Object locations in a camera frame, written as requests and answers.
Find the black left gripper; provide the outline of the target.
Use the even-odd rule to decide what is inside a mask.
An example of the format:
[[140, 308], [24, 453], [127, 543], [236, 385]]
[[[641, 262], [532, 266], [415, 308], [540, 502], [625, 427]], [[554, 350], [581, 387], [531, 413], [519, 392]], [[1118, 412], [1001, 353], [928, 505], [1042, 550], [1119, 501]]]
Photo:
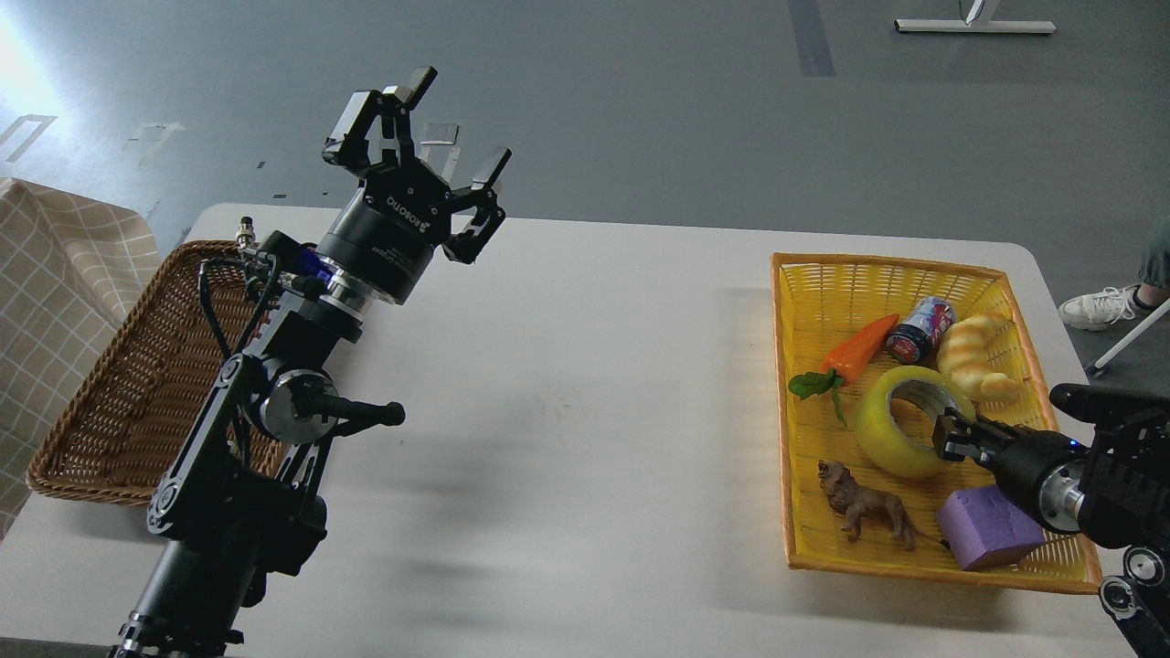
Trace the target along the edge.
[[[415, 155], [410, 114], [436, 75], [426, 66], [413, 71], [410, 84], [352, 92], [322, 149], [323, 162], [355, 174], [358, 187], [316, 253], [388, 303], [405, 303], [431, 265], [440, 241], [440, 218], [431, 206], [439, 203], [439, 215], [448, 218], [475, 210], [464, 229], [441, 244], [452, 262], [473, 265], [505, 221], [495, 184], [512, 157], [509, 148], [494, 150], [472, 184], [452, 192]], [[376, 122], [380, 139], [394, 142], [381, 150], [380, 162], [369, 158], [369, 129]]]

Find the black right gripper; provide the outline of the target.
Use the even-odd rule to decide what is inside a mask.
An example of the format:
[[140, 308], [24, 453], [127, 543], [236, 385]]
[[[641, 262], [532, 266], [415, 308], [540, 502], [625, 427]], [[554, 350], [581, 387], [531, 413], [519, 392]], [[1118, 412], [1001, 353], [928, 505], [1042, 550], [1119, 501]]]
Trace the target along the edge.
[[994, 477], [1007, 496], [1041, 528], [1054, 534], [1078, 534], [1081, 500], [1080, 480], [1088, 448], [1057, 430], [1007, 426], [964, 416], [947, 407], [932, 425], [932, 450], [941, 460], [976, 460]]

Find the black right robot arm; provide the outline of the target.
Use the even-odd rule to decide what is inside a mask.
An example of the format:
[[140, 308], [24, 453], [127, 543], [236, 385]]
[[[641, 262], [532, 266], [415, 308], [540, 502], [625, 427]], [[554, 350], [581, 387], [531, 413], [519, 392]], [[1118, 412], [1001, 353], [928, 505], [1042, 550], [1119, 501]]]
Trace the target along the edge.
[[1060, 384], [1049, 404], [1094, 429], [1090, 444], [1057, 430], [1010, 426], [947, 407], [932, 448], [944, 460], [986, 468], [1011, 503], [1048, 532], [1083, 535], [1123, 550], [1123, 573], [1099, 599], [1140, 657], [1169, 653], [1169, 400], [1133, 390]]

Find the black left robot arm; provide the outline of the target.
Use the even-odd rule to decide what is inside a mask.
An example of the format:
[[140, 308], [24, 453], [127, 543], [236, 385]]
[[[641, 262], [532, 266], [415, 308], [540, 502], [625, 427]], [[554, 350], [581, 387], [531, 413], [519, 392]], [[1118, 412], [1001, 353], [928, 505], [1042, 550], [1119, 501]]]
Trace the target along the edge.
[[460, 189], [417, 155], [412, 112], [435, 78], [422, 67], [405, 85], [352, 92], [322, 157], [358, 185], [319, 242], [278, 229], [259, 240], [243, 217], [238, 254], [200, 265], [222, 362], [151, 496], [147, 529], [166, 546], [112, 657], [223, 657], [241, 644], [239, 610], [326, 537], [319, 484], [335, 438], [405, 420], [397, 400], [342, 397], [324, 366], [340, 341], [359, 341], [369, 306], [410, 299], [435, 251], [472, 265], [505, 221], [495, 185], [510, 150]]

